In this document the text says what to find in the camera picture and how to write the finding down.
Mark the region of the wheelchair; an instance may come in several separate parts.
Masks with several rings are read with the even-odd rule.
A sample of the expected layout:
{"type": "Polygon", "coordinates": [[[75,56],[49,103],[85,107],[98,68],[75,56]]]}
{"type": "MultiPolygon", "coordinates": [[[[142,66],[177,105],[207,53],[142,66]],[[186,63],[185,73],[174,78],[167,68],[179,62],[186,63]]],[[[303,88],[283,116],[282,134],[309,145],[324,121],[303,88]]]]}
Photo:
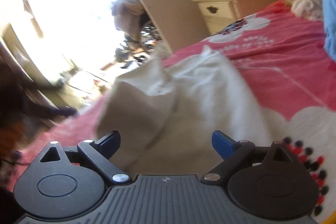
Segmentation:
{"type": "Polygon", "coordinates": [[[162,41],[141,0],[116,0],[112,16],[116,30],[123,32],[123,42],[116,48],[114,58],[123,63],[122,69],[143,65],[162,41]]]}

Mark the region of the white sweatshirt orange bear outline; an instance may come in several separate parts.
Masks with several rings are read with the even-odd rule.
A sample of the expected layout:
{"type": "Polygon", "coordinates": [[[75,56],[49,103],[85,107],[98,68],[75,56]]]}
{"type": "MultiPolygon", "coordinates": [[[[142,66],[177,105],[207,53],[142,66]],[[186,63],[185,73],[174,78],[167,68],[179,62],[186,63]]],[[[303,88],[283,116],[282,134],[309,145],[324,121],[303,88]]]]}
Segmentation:
{"type": "Polygon", "coordinates": [[[164,68],[160,59],[116,78],[96,126],[121,135],[112,162],[129,174],[205,174],[221,162],[215,130],[234,140],[269,145],[260,106],[238,70],[221,53],[164,68]]]}

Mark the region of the blue folded garment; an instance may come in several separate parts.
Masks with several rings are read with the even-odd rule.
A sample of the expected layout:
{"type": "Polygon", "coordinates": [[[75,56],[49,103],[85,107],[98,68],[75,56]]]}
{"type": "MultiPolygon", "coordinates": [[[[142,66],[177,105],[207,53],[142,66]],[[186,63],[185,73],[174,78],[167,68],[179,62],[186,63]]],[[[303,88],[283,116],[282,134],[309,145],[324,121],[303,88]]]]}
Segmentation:
{"type": "Polygon", "coordinates": [[[322,0],[323,28],[326,35],[324,50],[335,61],[336,0],[322,0]]]}

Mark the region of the pink floral bed blanket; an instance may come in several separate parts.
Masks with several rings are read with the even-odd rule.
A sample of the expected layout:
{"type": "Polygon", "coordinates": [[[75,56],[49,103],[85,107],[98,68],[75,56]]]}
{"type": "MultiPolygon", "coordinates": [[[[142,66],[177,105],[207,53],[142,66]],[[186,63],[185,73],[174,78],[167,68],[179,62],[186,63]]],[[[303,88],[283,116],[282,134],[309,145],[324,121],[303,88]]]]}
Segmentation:
{"type": "MultiPolygon", "coordinates": [[[[335,223],[335,62],[323,48],[324,39],[321,22],[297,18],[279,1],[161,62],[172,67],[206,46],[226,57],[256,98],[272,142],[300,140],[313,149],[312,160],[323,161],[329,192],[316,220],[335,223]]],[[[49,141],[71,146],[100,138],[96,126],[107,95],[23,148],[10,186],[49,141]]]]}

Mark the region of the cream two-drawer nightstand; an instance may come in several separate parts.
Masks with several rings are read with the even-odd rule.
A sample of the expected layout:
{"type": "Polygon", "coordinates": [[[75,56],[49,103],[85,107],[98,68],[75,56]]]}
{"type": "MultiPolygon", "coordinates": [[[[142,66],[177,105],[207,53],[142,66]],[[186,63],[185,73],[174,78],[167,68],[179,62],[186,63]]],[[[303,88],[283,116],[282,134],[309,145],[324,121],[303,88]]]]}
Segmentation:
{"type": "Polygon", "coordinates": [[[198,5],[211,35],[276,1],[279,0],[193,0],[198,5]]]}

